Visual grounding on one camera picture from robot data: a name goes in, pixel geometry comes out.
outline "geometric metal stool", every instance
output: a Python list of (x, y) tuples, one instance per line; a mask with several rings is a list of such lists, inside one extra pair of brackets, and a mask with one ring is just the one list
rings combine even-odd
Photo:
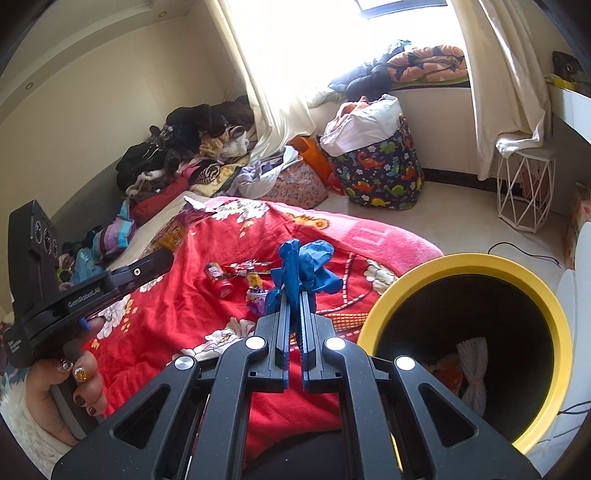
[[(548, 140), (540, 148), (525, 148), (503, 158), (497, 152), (496, 205), (499, 218), (516, 230), (537, 232), (550, 213), (556, 157)], [(513, 188), (519, 184), (521, 195)]]

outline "pink floral bag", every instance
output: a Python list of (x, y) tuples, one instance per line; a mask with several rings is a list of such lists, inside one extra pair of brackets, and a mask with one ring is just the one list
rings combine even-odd
[(269, 193), (257, 199), (292, 207), (314, 208), (328, 197), (318, 174), (301, 157), (283, 170)]

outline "white desk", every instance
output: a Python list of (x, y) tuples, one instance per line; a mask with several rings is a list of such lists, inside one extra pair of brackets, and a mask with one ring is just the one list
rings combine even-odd
[(548, 85), (552, 112), (591, 143), (591, 98)]

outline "fur trim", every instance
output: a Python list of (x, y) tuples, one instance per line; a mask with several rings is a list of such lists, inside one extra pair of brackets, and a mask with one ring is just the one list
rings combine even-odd
[(27, 407), (26, 395), (25, 382), (13, 385), (0, 403), (0, 414), (27, 456), (43, 475), (51, 478), (54, 465), (70, 447), (37, 425)]

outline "ceiling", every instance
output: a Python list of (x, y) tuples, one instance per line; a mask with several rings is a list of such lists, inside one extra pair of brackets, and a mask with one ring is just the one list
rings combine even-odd
[(187, 15), (195, 0), (56, 0), (0, 76), (0, 123), (70, 62), (137, 28)]

